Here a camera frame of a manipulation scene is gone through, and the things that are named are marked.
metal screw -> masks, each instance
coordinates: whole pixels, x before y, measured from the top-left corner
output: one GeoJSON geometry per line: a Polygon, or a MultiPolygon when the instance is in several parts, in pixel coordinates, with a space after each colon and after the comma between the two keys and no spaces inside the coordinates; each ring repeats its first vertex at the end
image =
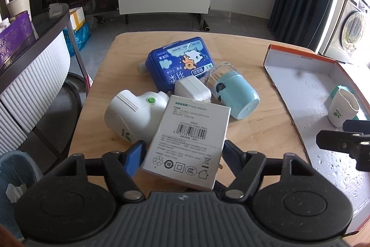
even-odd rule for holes
{"type": "Polygon", "coordinates": [[[244,197],[244,193],[240,190],[228,190],[226,191],[225,196],[230,199],[240,199],[244,197]]]}
{"type": "Polygon", "coordinates": [[[142,192],[131,190],[123,193],[123,196],[128,200],[138,200],[142,197],[142,192]]]}

washing machine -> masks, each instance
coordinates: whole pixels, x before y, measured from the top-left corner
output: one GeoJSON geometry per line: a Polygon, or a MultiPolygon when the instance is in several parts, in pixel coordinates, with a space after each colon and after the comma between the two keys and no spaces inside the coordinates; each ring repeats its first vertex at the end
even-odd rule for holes
{"type": "Polygon", "coordinates": [[[345,0],[332,37],[322,55],[350,62],[356,52],[370,50],[370,9],[362,0],[345,0]]]}

orange cartoon bear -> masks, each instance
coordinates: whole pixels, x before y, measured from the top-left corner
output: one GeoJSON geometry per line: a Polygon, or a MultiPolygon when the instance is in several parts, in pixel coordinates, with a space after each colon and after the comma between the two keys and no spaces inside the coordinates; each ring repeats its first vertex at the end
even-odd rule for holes
{"type": "Polygon", "coordinates": [[[184,69],[194,69],[196,66],[194,65],[194,61],[190,60],[188,56],[184,56],[184,60],[182,60],[185,64],[184,69]]]}

wooden table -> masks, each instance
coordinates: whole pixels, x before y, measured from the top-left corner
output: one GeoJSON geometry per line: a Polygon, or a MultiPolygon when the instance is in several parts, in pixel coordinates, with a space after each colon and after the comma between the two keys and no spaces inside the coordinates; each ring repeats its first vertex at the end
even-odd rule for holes
{"type": "MultiPolygon", "coordinates": [[[[86,99],[70,154],[83,153],[86,158],[97,158],[108,151],[127,150],[130,144],[118,137],[104,123],[103,115],[110,101],[124,89],[130,90],[135,95],[141,95],[146,91],[157,91],[149,74],[138,73],[137,64],[143,62],[151,50],[197,35],[204,39],[214,61],[232,63],[253,86],[261,99],[257,109],[250,116],[241,121],[230,120],[227,139],[243,151],[257,150],[267,157],[274,158],[282,158],[284,153],[294,152],[306,159],[297,130],[263,67],[263,59],[269,44],[276,44],[276,42],[251,37],[194,32],[137,32],[117,36],[86,99]]],[[[222,159],[221,164],[224,168],[219,170],[217,180],[229,185],[234,175],[222,159]]],[[[263,185],[278,180],[277,176],[266,177],[263,185]]],[[[90,177],[90,181],[105,187],[102,177],[90,177]]],[[[142,170],[136,173],[134,181],[146,195],[151,191],[185,189],[142,170]]],[[[367,229],[369,227],[347,238],[347,241],[352,245],[369,242],[370,234],[367,235],[367,229]]]]}

cardboard tray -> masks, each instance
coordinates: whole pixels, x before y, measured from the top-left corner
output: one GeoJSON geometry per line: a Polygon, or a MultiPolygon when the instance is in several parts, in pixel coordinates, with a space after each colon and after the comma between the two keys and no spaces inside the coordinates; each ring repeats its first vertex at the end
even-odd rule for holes
{"type": "Polygon", "coordinates": [[[370,219],[370,174],[357,171],[356,161],[348,154],[319,149],[316,135],[325,129],[342,131],[327,117],[330,94],[337,85],[354,92],[360,120],[370,116],[368,101],[341,64],[314,53],[270,45],[264,67],[292,117],[312,166],[352,203],[353,220],[347,234],[358,232],[370,219]]]}

